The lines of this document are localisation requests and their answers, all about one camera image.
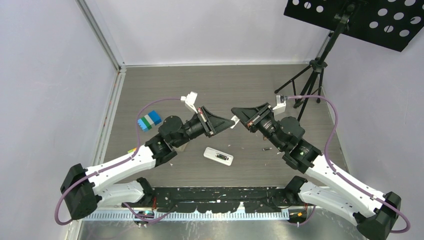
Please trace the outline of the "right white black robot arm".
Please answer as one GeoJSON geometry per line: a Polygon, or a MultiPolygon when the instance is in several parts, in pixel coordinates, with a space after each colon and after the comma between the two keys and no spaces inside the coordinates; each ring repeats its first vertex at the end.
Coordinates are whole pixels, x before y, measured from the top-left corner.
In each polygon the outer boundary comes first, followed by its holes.
{"type": "Polygon", "coordinates": [[[257,107],[233,107],[231,112],[247,130],[261,132],[283,152],[282,159],[289,167],[330,188],[322,189],[295,176],[286,186],[288,203],[304,202],[326,209],[353,224],[369,240],[388,238],[399,217],[402,201],[396,193],[375,190],[326,160],[321,150],[303,139],[305,130],[295,117],[276,120],[268,103],[257,107]]]}

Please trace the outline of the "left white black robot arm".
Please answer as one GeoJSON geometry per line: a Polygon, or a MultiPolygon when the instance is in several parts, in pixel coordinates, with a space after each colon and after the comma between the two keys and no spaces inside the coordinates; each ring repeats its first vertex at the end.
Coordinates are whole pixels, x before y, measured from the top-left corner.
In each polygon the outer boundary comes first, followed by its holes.
{"type": "Polygon", "coordinates": [[[176,115],[168,116],[158,133],[131,153],[91,167],[84,168],[80,163],[73,165],[60,186],[62,195],[55,207],[55,221],[59,225],[67,224],[59,219],[62,203],[67,207],[71,221],[83,219],[107,204],[138,203],[141,207],[148,207],[154,199],[149,183],[143,180],[119,182],[169,162],[177,156],[177,148],[201,135],[214,137],[238,121],[236,116],[231,119],[220,117],[202,106],[187,121],[176,115]]]}

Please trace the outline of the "white remote control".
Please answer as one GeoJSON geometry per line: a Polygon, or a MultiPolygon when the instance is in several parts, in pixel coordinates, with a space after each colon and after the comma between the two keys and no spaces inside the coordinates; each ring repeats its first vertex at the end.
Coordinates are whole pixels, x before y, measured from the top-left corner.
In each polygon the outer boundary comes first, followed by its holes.
{"type": "Polygon", "coordinates": [[[226,166],[231,166],[234,159],[232,155],[211,147],[205,148],[203,156],[209,160],[215,161],[226,166]]]}

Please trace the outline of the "white battery cover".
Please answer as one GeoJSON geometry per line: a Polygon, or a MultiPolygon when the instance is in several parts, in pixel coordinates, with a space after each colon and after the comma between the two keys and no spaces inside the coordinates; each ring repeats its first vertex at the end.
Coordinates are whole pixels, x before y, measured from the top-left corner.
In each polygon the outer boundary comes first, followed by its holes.
{"type": "Polygon", "coordinates": [[[231,129],[234,129],[235,126],[240,122],[240,119],[236,115],[234,115],[230,120],[233,121],[233,125],[230,127],[231,129]]]}

